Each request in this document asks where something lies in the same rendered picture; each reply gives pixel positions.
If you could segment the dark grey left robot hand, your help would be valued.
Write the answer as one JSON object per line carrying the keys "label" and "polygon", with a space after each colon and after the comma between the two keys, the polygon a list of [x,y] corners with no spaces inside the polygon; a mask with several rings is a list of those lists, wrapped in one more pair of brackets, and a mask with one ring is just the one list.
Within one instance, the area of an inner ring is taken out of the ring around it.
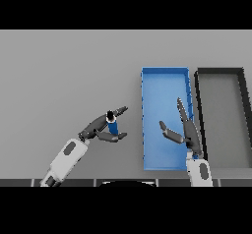
{"label": "dark grey left robot hand", "polygon": [[[116,117],[116,122],[117,117],[122,115],[127,109],[127,106],[123,106],[114,111],[111,110]],[[79,133],[79,139],[81,141],[84,142],[85,140],[98,137],[101,141],[117,143],[119,140],[122,140],[127,136],[126,133],[118,132],[117,135],[113,135],[109,132],[108,125],[106,123],[106,113],[94,119],[82,132]]]}

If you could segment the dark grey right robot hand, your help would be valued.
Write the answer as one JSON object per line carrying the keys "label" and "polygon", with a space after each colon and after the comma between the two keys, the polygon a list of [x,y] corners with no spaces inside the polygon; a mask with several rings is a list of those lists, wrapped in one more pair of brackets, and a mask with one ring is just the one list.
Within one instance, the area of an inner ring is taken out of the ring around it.
{"label": "dark grey right robot hand", "polygon": [[186,144],[186,147],[190,149],[194,156],[199,156],[203,153],[199,134],[194,122],[187,116],[185,107],[180,97],[177,98],[177,109],[180,114],[180,120],[183,124],[183,134],[180,135],[171,129],[168,129],[165,124],[160,121],[159,125],[162,129],[162,134],[165,138],[174,141],[177,144]]}

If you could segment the dark grey bin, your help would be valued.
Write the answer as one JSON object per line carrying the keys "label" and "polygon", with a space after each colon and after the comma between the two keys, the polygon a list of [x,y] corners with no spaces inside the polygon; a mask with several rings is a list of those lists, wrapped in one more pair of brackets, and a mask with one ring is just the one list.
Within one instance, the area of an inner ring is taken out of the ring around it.
{"label": "dark grey bin", "polygon": [[194,74],[204,157],[213,168],[252,168],[252,109],[243,68]]}

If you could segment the blue bin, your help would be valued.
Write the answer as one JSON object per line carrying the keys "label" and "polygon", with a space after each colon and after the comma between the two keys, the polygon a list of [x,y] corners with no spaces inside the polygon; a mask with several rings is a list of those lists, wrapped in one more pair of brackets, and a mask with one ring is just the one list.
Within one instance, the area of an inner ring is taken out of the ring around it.
{"label": "blue bin", "polygon": [[189,118],[194,119],[189,69],[187,67],[143,67],[142,132],[145,170],[186,169],[187,147],[162,134],[159,122],[183,135],[183,125],[177,108],[180,97]]}

